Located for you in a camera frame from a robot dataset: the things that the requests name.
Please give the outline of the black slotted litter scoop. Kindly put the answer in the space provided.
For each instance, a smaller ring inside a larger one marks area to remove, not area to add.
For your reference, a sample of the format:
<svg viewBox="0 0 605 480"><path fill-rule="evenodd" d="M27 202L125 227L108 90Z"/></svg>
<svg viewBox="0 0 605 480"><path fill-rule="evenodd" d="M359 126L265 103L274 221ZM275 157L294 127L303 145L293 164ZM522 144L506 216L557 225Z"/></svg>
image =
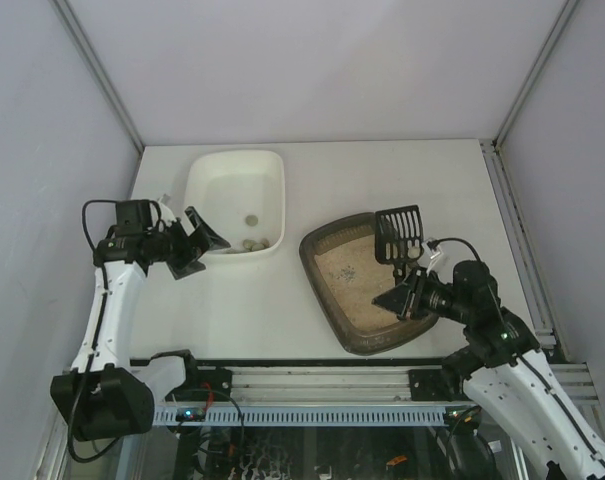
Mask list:
<svg viewBox="0 0 605 480"><path fill-rule="evenodd" d="M424 230L418 205L409 205L374 213L374 255L381 265L393 267L393 278L398 285L407 275L407 270L423 254ZM409 249L421 249L418 258L410 258Z"/></svg>

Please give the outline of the brown translucent litter box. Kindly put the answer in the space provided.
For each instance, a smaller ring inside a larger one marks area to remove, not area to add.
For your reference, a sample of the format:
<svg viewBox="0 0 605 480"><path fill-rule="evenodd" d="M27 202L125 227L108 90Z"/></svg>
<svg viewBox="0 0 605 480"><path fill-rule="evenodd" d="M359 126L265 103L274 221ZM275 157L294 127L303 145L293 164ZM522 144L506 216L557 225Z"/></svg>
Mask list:
<svg viewBox="0 0 605 480"><path fill-rule="evenodd" d="M376 261L375 215L364 212L325 224L300 242L299 256L311 289L343 349L368 356L409 343L438 317L399 320L373 304L395 286L393 267Z"/></svg>

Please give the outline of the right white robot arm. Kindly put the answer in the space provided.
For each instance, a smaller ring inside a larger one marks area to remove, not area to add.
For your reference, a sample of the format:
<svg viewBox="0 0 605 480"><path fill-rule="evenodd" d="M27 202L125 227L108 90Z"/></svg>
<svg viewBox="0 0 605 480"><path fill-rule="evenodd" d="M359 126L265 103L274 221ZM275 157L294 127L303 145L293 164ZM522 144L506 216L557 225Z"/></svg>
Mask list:
<svg viewBox="0 0 605 480"><path fill-rule="evenodd" d="M486 411L538 474L605 479L605 441L558 381L531 329L501 305L485 263L456 264L450 283L414 268L372 303L401 319L435 315L462 324L467 346L443 361L452 390Z"/></svg>

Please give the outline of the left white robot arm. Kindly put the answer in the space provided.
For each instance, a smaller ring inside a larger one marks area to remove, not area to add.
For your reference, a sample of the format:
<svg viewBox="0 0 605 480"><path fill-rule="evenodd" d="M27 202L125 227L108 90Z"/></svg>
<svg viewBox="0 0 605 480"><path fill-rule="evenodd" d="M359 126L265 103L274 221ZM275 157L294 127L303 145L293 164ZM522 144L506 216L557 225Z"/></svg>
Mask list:
<svg viewBox="0 0 605 480"><path fill-rule="evenodd" d="M50 385L69 443L151 428L156 404L185 384L194 358L187 350L162 352L140 369L132 367L133 320L143 286L156 264L181 280L204 270L204 254L230 246L192 206L177 217L156 200L112 204L114 224L89 244L95 290L84 338L69 371Z"/></svg>

